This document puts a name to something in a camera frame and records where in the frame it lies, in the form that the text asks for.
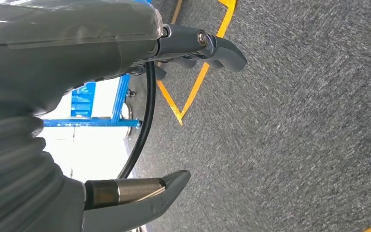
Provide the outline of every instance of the gray robotic hand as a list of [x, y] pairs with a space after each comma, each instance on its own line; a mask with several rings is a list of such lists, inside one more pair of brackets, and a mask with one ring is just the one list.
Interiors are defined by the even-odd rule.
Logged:
[[139, 75], [150, 61], [199, 60], [230, 71], [246, 64], [228, 40], [163, 24], [142, 0], [0, 0], [0, 232], [125, 232], [163, 215], [189, 171], [69, 179], [43, 151], [37, 116], [86, 82]]

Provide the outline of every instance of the blue rack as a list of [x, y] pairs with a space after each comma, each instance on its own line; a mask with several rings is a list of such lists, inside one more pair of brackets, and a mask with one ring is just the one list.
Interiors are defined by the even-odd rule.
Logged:
[[114, 100], [112, 117], [91, 117], [93, 98], [96, 83], [88, 83], [86, 86], [74, 90], [72, 93], [71, 116], [81, 115], [79, 118], [68, 119], [45, 119], [45, 127], [140, 127], [142, 122], [138, 119], [121, 118], [121, 110], [126, 100], [126, 93], [130, 83], [130, 75], [120, 77]]

